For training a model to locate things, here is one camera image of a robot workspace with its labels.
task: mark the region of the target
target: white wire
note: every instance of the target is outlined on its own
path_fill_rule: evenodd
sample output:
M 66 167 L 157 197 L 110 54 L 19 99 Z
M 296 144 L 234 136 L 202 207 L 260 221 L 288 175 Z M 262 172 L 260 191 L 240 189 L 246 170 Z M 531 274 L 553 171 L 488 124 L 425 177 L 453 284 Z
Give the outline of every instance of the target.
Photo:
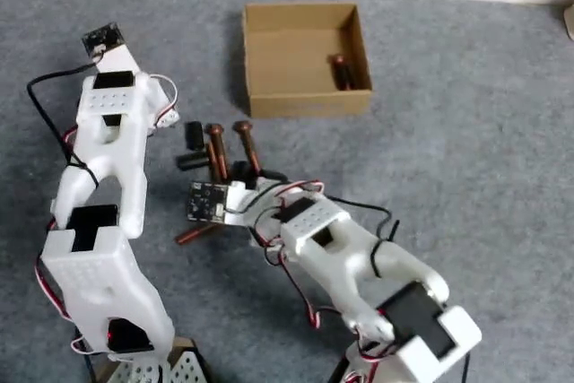
M 72 322 L 73 320 L 70 319 L 68 316 L 66 316 L 64 314 L 64 311 L 60 308 L 60 306 L 58 305 L 58 303 L 54 300 L 54 298 L 52 298 L 52 295 L 49 294 L 49 292 L 46 290 L 46 287 L 44 287 L 44 283 L 42 282 L 42 279 L 39 276 L 39 271 L 38 271 L 38 267 L 34 266 L 34 274 L 36 274 L 36 280 L 38 281 L 39 287 L 40 289 L 42 289 L 42 291 L 44 292 L 44 294 L 46 295 L 46 297 L 49 299 L 49 301 L 52 303 L 52 305 L 54 307 L 56 307 L 57 312 L 60 313 L 60 317 L 63 320 L 67 320 L 68 322 Z
M 84 355 L 86 355 L 86 354 L 101 353 L 101 352 L 95 352 L 95 351 L 84 352 L 84 351 L 82 351 L 82 350 L 79 350 L 79 349 L 75 346 L 75 344 L 76 344 L 78 341 L 81 341 L 81 340 L 83 340 L 83 335 L 80 336 L 80 337 L 78 337 L 78 338 L 76 338 L 75 340 L 72 340 L 72 342 L 70 343 L 70 347 L 72 347 L 72 350 L 73 350 L 74 352 L 76 352 L 76 353 L 78 353 L 78 354 L 84 354 Z
M 173 88 L 173 97 L 171 98 L 171 102 L 168 103 L 168 105 L 166 105 L 166 107 L 160 111 L 160 115 L 155 120 L 154 124 L 157 125 L 160 122 L 161 118 L 165 116 L 168 112 L 170 112 L 173 107 L 175 107 L 176 102 L 178 101 L 178 86 L 173 82 L 171 78 L 169 78 L 166 75 L 150 74 L 150 78 L 159 78 L 161 80 L 167 81 L 168 83 L 171 84 L 171 87 Z
M 117 362 L 127 362 L 127 363 L 134 363 L 133 359 L 122 359 L 122 358 L 118 358 L 117 356 L 114 358 L 110 358 L 112 361 L 117 361 Z

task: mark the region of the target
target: copper bolt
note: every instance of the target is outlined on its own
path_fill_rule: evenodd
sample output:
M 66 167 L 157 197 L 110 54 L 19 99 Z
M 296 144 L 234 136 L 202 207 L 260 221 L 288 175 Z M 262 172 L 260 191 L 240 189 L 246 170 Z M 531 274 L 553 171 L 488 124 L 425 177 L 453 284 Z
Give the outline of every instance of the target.
M 213 151 L 215 152 L 215 159 L 219 165 L 219 172 L 222 176 L 222 181 L 227 181 L 227 158 L 225 157 L 225 146 L 223 145 L 223 126 L 222 125 L 209 125 L 205 130 L 210 136 L 213 144 Z
M 202 226 L 201 228 L 196 228 L 196 229 L 192 229 L 192 230 L 187 231 L 187 232 L 183 232 L 176 237 L 176 242 L 180 246 L 183 246 L 184 244 L 187 244 L 192 239 L 195 239 L 195 238 L 199 237 L 200 235 L 203 235 L 204 233 L 207 233 L 207 232 L 209 232 L 209 231 L 211 231 L 217 227 L 219 227 L 219 224 L 212 223 L 212 224 L 206 224 L 205 226 Z
M 236 121 L 233 125 L 233 130 L 239 134 L 241 137 L 241 142 L 243 143 L 243 149 L 245 150 L 245 155 L 247 156 L 249 163 L 251 163 L 251 168 L 253 171 L 259 175 L 261 173 L 261 164 L 259 163 L 259 158 L 257 157 L 257 151 L 253 144 L 253 139 L 251 138 L 251 129 L 253 125 L 248 121 Z
M 213 143 L 210 141 L 205 146 L 207 152 L 207 159 L 209 159 L 209 170 L 212 174 L 213 183 L 222 182 L 222 174 L 219 171 L 219 164 L 217 163 L 217 158 L 215 157 L 215 150 L 213 149 Z

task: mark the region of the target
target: screw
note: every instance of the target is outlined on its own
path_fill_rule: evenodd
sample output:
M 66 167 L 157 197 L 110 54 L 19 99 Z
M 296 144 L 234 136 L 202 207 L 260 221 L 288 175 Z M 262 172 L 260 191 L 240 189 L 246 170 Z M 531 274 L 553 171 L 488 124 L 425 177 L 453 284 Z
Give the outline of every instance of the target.
M 253 125 L 246 120 L 236 121 L 233 125 L 233 130 L 241 137 L 243 149 L 245 150 L 245 155 L 247 156 L 249 163 L 251 163 L 251 168 L 253 168 L 256 175 L 259 175 L 261 173 L 261 164 L 259 163 L 257 151 L 253 144 L 253 139 L 251 138 L 252 128 Z
M 215 158 L 217 159 L 217 164 L 219 165 L 219 171 L 222 176 L 222 181 L 227 181 L 228 171 L 227 171 L 227 159 L 225 157 L 225 146 L 223 145 L 223 126 L 218 124 L 208 125 L 205 132 L 211 138 L 213 144 L 213 151 L 215 152 Z

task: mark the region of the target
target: cardboard box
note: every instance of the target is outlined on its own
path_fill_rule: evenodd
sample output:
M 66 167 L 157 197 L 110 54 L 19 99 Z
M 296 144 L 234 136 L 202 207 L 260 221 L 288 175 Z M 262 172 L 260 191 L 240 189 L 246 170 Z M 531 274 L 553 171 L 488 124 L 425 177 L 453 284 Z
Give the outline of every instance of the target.
M 356 4 L 248 4 L 243 15 L 251 116 L 361 114 L 372 85 Z M 338 91 L 331 57 L 343 54 L 357 90 Z

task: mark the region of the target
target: robotic arm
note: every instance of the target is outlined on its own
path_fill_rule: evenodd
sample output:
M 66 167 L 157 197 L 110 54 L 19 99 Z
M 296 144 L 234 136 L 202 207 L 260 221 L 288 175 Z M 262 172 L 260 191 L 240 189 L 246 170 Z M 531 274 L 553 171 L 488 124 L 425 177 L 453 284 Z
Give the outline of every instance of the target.
M 65 312 L 91 347 L 111 360 L 164 363 L 174 328 L 129 244 L 142 234 L 147 136 L 178 121 L 157 77 L 142 72 L 117 26 L 87 34 L 98 73 L 83 81 L 74 158 L 65 168 L 41 260 L 62 290 Z M 98 183 L 116 177 L 115 205 L 86 205 Z
M 322 188 L 261 177 L 254 189 L 239 181 L 194 183 L 188 218 L 249 227 L 266 253 L 299 264 L 325 289 L 358 337 L 337 381 L 435 381 L 480 342 L 480 329 L 462 308 L 447 307 L 448 285 L 436 271 L 366 231 Z M 376 278 L 404 284 L 378 309 L 357 288 Z

